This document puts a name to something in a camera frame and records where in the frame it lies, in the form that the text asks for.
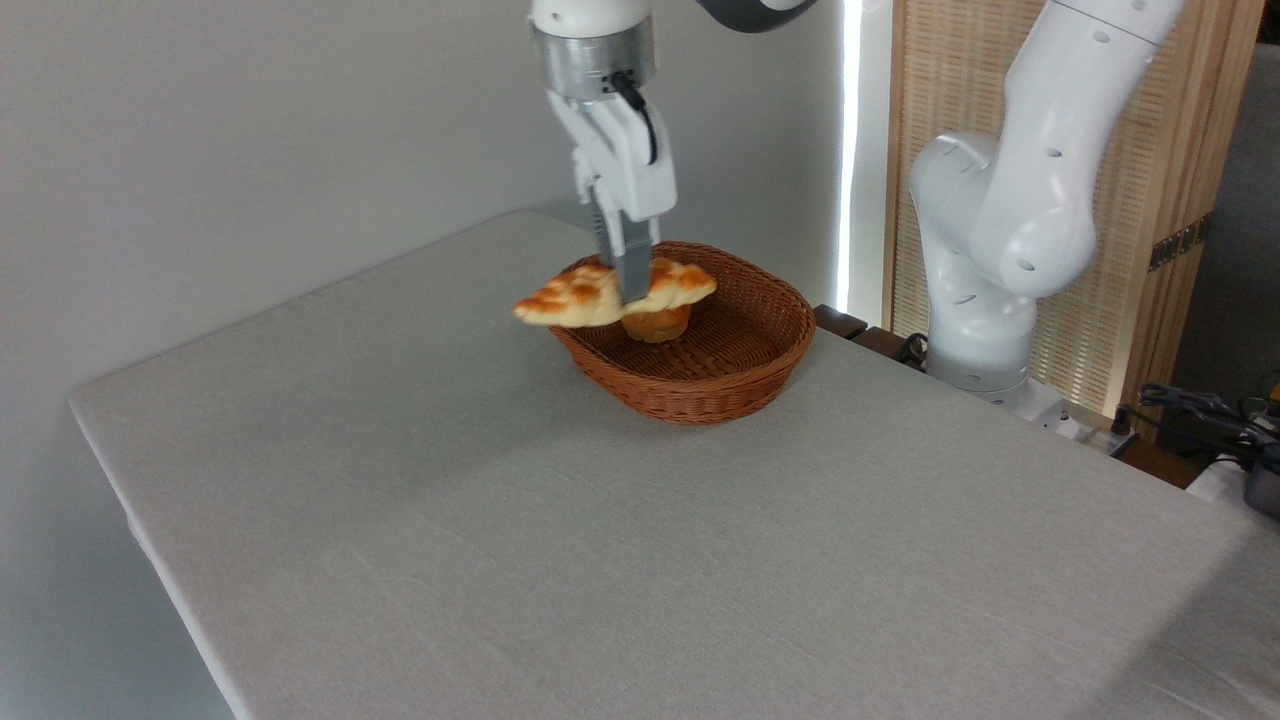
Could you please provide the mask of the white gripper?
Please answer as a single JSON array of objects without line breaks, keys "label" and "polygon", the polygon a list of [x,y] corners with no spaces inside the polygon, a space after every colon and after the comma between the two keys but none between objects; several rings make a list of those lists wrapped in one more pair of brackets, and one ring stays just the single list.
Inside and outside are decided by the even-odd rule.
[{"label": "white gripper", "polygon": [[[588,187],[588,210],[599,263],[613,266],[623,305],[645,299],[652,287],[652,247],[659,217],[675,208],[677,186],[666,120],[614,95],[581,101],[547,91],[548,102],[575,145]],[[600,199],[623,211],[611,215]]]}]

